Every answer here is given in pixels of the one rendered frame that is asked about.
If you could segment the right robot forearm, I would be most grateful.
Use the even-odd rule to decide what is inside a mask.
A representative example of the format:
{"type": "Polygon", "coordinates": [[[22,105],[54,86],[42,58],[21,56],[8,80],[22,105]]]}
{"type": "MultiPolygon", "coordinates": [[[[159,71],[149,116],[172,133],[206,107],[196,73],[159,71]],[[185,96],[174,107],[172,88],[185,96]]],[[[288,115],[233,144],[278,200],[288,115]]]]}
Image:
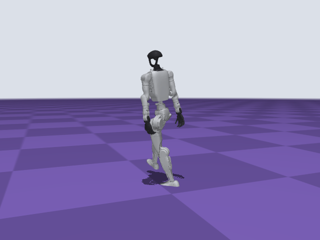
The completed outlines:
{"type": "Polygon", "coordinates": [[[176,95],[174,95],[174,96],[172,96],[172,101],[173,101],[173,107],[175,108],[175,111],[176,111],[176,113],[179,113],[180,111],[179,111],[179,108],[181,108],[180,107],[180,104],[179,104],[179,100],[178,100],[178,94],[177,94],[177,92],[176,92],[176,95]]]}

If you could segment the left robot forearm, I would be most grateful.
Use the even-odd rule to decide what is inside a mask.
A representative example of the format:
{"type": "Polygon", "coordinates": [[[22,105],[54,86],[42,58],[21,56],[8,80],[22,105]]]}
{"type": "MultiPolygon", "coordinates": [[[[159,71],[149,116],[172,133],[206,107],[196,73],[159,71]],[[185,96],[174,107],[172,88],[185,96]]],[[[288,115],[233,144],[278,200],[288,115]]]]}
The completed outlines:
{"type": "Polygon", "coordinates": [[[148,121],[147,120],[147,116],[149,116],[150,118],[150,112],[149,112],[149,105],[150,103],[147,102],[147,98],[145,95],[142,95],[140,97],[141,99],[141,103],[142,103],[142,114],[143,114],[143,120],[144,121],[148,121]]]}

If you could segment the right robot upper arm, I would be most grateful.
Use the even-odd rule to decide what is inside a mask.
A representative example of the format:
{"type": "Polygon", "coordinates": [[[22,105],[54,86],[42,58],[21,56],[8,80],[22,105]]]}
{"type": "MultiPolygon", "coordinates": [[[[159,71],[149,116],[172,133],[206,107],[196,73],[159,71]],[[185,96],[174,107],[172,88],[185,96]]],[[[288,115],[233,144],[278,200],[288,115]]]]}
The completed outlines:
{"type": "Polygon", "coordinates": [[[169,75],[169,88],[170,88],[170,92],[169,92],[169,96],[175,96],[177,94],[176,91],[176,87],[175,87],[175,82],[174,82],[174,74],[172,71],[167,70],[168,75],[169,75]]]}

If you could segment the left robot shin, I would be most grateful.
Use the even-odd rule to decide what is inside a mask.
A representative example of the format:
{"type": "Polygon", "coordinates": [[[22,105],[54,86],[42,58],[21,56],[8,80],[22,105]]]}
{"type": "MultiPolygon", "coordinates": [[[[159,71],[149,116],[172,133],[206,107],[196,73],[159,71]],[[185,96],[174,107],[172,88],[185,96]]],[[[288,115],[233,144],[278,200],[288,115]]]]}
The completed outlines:
{"type": "MultiPolygon", "coordinates": [[[[158,154],[158,153],[157,153],[158,154]]],[[[168,156],[168,153],[166,150],[162,149],[160,150],[158,154],[159,161],[161,163],[161,166],[163,170],[165,171],[166,176],[168,177],[168,180],[170,183],[173,183],[174,177],[172,173],[172,162],[171,162],[171,157],[168,156]]]]}

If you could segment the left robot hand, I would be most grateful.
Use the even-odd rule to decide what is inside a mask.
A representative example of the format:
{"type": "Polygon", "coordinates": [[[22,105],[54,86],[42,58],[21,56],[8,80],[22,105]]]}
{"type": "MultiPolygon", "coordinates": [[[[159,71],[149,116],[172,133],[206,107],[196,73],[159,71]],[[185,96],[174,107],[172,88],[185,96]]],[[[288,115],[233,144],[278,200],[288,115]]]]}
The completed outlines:
{"type": "Polygon", "coordinates": [[[144,123],[145,123],[145,130],[147,131],[147,133],[148,134],[151,134],[151,135],[153,135],[153,134],[155,134],[156,132],[154,132],[153,131],[153,129],[152,129],[152,126],[151,126],[151,124],[150,124],[150,117],[149,116],[147,116],[147,121],[144,121],[144,123]]]}

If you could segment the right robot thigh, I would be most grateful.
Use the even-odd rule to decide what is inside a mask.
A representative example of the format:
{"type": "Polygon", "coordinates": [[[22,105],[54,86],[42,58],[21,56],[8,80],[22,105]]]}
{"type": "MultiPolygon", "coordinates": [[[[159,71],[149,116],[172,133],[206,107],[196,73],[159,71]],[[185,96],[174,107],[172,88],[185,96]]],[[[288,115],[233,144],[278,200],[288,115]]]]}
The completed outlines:
{"type": "MultiPolygon", "coordinates": [[[[166,121],[168,121],[171,118],[171,116],[172,116],[172,114],[169,112],[169,118],[166,121]]],[[[163,121],[162,127],[159,127],[161,131],[162,131],[163,127],[165,126],[166,121],[163,121]]]]}

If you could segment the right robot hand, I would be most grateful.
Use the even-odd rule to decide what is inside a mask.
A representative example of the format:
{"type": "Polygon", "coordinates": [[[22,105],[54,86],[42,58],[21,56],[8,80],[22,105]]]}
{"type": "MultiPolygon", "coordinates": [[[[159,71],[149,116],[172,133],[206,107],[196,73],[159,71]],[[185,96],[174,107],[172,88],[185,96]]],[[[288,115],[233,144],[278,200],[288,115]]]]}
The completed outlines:
{"type": "Polygon", "coordinates": [[[182,127],[185,124],[184,117],[182,115],[182,109],[179,108],[179,112],[178,113],[176,112],[176,114],[177,114],[177,119],[176,119],[175,124],[178,121],[178,126],[177,127],[182,127]]]}

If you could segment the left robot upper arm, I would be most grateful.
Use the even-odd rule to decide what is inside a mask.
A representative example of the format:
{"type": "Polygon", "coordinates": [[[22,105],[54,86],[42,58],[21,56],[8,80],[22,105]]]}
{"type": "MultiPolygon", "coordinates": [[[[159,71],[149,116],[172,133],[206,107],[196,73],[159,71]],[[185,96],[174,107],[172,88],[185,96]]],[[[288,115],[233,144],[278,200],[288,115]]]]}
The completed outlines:
{"type": "Polygon", "coordinates": [[[152,73],[146,73],[141,76],[142,90],[144,93],[143,95],[146,96],[147,101],[150,99],[150,80],[152,77],[151,74],[152,73]]]}

